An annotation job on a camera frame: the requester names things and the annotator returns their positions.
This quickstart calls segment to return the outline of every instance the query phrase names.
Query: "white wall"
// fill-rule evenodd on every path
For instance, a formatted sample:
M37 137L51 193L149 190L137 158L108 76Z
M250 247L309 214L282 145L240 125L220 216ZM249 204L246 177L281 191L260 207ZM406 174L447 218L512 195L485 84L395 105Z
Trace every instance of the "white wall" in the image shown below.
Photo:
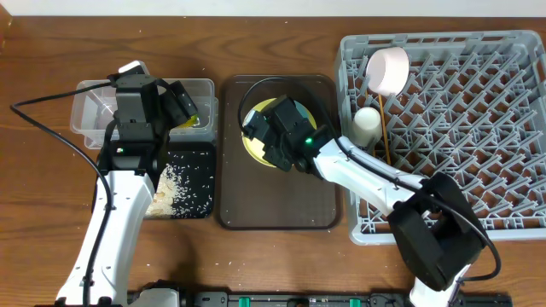
M12 15L541 16L546 0L0 0Z

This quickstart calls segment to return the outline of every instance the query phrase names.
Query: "wooden table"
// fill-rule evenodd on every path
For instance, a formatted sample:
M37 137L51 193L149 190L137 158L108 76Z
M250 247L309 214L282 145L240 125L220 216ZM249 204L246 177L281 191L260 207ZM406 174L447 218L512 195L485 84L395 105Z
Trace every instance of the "wooden table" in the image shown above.
M73 152L8 111L8 105L73 90L125 63L165 78L242 73L322 73L349 34L532 29L545 19L450 18L14 18L0 58L0 305L52 303L90 220L95 174ZM72 99L26 108L83 146L69 129ZM95 156L96 152L88 151ZM546 242L499 242L503 269L466 293L507 293L516 306L546 301ZM484 252L471 274L492 269ZM395 246L356 246L345 220L331 232L232 232L213 218L145 221L130 288L159 278L232 291L407 292Z

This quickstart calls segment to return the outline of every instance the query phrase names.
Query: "brown tray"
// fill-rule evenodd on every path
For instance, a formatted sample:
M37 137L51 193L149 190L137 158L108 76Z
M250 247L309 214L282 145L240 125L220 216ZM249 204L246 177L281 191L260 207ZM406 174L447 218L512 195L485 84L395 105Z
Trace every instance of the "brown tray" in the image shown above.
M330 182L300 173L286 173L261 165L244 148L237 124L237 108L247 90L257 81L272 76L240 75L226 81L220 104L219 173L220 199L217 218L227 229L330 229L341 215L341 192ZM337 103L332 80L321 75L298 78L326 103L330 118L337 125ZM261 84L248 97L244 117L256 104L282 94L291 96L322 123L317 106L304 90L285 81Z

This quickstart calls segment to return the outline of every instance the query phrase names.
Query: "yellow plate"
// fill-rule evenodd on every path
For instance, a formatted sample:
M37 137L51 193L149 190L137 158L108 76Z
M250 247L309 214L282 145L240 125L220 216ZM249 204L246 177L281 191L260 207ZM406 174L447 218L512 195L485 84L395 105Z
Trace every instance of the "yellow plate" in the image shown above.
M271 99L268 99L266 101L262 101L259 104L257 104L255 107L253 107L253 110L254 111L262 111L265 106L270 104L270 102L274 101L275 99L276 98L271 98ZM317 123L315 122L315 119L311 115L311 112L309 112L309 110L307 110L306 107L304 107L301 103L299 103L297 101L296 101L296 105L305 110L305 112L307 113L307 116L309 118L309 122L311 123L313 128L316 129L317 128ZM264 158L262 158L262 157L264 157L264 154L265 154L264 144L259 139L254 137L253 140L250 140L248 137L243 136L242 133L241 133L241 137L242 137L242 144L245 146L245 149L248 151L248 153L255 160L257 160L259 163L261 163L263 165L275 167L271 163L267 162Z

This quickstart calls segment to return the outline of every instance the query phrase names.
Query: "gray dish rack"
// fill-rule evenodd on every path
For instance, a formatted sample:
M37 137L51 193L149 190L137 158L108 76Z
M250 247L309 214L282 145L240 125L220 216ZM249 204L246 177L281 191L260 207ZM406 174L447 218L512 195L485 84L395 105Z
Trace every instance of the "gray dish rack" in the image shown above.
M402 47L409 80L382 97L392 165L453 176L493 240L546 238L546 54L531 31L356 35L335 61L341 129L360 107L379 110L365 67L378 49ZM386 160L385 144L376 156ZM391 244L386 217L347 191L350 237ZM435 221L427 218L427 223Z

